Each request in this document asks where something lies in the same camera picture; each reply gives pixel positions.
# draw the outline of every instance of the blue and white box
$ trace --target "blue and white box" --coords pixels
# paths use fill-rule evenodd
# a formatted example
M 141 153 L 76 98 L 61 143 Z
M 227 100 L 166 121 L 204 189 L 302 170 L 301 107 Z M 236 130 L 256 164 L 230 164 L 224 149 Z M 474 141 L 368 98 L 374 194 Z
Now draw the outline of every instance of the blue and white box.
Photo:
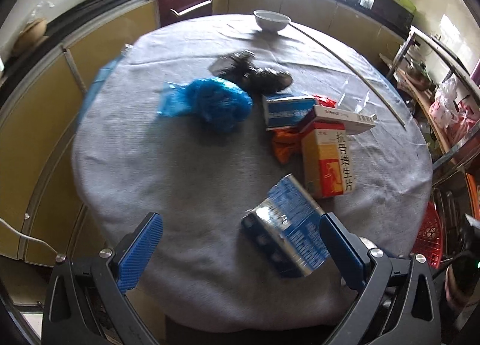
M 295 126 L 317 104 L 314 97 L 299 92 L 263 96 L 263 114 L 267 130 Z
M 318 231 L 324 213 L 300 183 L 287 175 L 241 225 L 281 277 L 304 277 L 330 256 Z

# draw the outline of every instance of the orange medicine box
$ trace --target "orange medicine box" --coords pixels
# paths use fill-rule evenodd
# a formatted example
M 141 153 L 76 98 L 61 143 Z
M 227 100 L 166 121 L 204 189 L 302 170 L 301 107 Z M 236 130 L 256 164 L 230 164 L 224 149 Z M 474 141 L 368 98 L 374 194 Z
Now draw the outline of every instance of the orange medicine box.
M 355 189 L 345 126 L 312 122 L 303 133 L 305 187 L 315 199 L 341 195 Z

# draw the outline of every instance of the cardboard box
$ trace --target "cardboard box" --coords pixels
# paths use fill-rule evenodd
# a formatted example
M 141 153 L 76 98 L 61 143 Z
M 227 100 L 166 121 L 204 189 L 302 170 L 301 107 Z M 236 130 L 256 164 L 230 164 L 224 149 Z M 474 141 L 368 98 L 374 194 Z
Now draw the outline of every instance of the cardboard box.
M 304 132 L 311 122 L 343 123 L 347 134 L 360 134 L 375 127 L 375 120 L 368 115 L 317 105 L 298 123 L 298 130 Z
M 312 122 L 301 141 L 305 187 L 315 199 L 355 189 L 349 143 L 341 123 Z
M 241 221 L 242 230 L 281 277 L 303 277 L 329 257 L 318 226 L 325 213 L 292 176 Z
M 267 130 L 296 126 L 316 104 L 314 97 L 301 93 L 277 93 L 262 98 Z

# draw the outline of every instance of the basket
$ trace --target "basket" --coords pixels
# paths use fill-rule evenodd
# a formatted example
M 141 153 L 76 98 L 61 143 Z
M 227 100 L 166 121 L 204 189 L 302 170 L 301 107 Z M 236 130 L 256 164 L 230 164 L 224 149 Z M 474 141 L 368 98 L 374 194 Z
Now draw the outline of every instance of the basket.
M 442 222 L 429 201 L 423 222 L 413 245 L 412 253 L 421 253 L 427 258 L 428 264 L 438 269 L 443 252 Z

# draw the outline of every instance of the round table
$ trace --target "round table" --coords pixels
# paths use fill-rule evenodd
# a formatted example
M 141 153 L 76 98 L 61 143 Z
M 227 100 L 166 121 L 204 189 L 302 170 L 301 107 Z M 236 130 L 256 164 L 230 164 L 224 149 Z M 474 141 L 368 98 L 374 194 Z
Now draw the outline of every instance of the round table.
M 349 136 L 356 176 L 352 193 L 319 201 L 346 228 L 393 253 L 408 253 L 431 188 L 431 158 L 405 104 L 365 58 L 302 27 L 371 81 L 406 122 L 403 128 L 372 92 L 362 113 L 372 130 Z M 354 109 L 367 86 L 341 62 L 292 27 L 260 32 L 251 15 L 176 23 L 141 37 L 116 66 L 83 117 L 73 145 L 78 191 L 107 239 L 116 244 L 148 212 L 164 234 L 140 281 L 174 321 L 198 330 L 284 330 L 336 324 L 355 293 L 341 286 L 331 259 L 310 276 L 280 279 L 241 233 L 245 211 L 280 178 L 303 181 L 302 159 L 275 159 L 263 109 L 230 134 L 195 116 L 158 117 L 164 82 L 209 77 L 219 56 L 248 49 L 258 66 L 291 72 L 293 90 L 339 99 L 349 81 Z

